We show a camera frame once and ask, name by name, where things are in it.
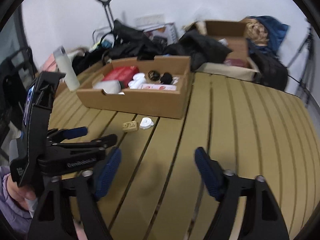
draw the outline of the red box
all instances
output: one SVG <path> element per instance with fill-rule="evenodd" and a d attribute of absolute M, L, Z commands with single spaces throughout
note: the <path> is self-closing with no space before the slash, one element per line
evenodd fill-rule
<path fill-rule="evenodd" d="M 102 81 L 118 80 L 123 83 L 124 87 L 128 87 L 128 83 L 133 79 L 135 74 L 139 73 L 139 68 L 136 66 L 117 67 L 107 75 Z"/>

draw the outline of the phone screen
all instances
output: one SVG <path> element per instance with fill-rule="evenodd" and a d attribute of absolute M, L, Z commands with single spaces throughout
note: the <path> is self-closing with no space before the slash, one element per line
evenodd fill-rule
<path fill-rule="evenodd" d="M 33 85 L 29 91 L 28 91 L 28 95 L 27 95 L 27 101 L 26 101 L 26 106 L 24 108 L 24 113 L 23 113 L 23 123 L 25 126 L 27 126 L 27 121 L 29 118 L 29 107 L 30 107 L 30 102 L 31 102 L 31 98 L 32 98 L 32 94 L 33 94 L 33 90 L 35 88 L 35 85 Z"/>

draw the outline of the white bottle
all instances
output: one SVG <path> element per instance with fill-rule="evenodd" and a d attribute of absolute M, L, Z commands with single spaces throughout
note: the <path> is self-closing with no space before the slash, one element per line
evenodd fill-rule
<path fill-rule="evenodd" d="M 68 58 L 64 47 L 60 47 L 55 50 L 53 56 L 57 63 L 59 71 L 66 74 L 64 81 L 66 82 L 69 90 L 75 91 L 80 86 L 80 83 L 75 74 L 75 71 L 72 68 L 72 63 L 70 62 L 70 59 Z"/>

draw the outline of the purple jacket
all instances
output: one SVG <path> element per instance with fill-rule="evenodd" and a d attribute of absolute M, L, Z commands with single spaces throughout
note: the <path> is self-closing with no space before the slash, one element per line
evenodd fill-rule
<path fill-rule="evenodd" d="M 13 230 L 21 234 L 27 234 L 31 216 L 28 211 L 21 210 L 8 194 L 7 180 L 9 174 L 9 167 L 0 167 L 0 210 Z"/>

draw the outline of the screw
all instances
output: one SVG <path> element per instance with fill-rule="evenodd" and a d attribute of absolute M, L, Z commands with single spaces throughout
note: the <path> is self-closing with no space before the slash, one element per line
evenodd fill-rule
<path fill-rule="evenodd" d="M 227 176 L 233 176 L 235 173 L 232 170 L 225 170 L 223 174 Z"/>
<path fill-rule="evenodd" d="M 58 182 L 60 181 L 61 177 L 60 176 L 54 176 L 51 178 L 51 182 Z"/>
<path fill-rule="evenodd" d="M 81 173 L 81 175 L 84 176 L 84 177 L 90 177 L 92 174 L 93 174 L 92 170 L 83 171 Z"/>
<path fill-rule="evenodd" d="M 266 181 L 266 179 L 263 176 L 257 176 L 256 180 L 259 181 L 259 182 L 265 182 Z"/>

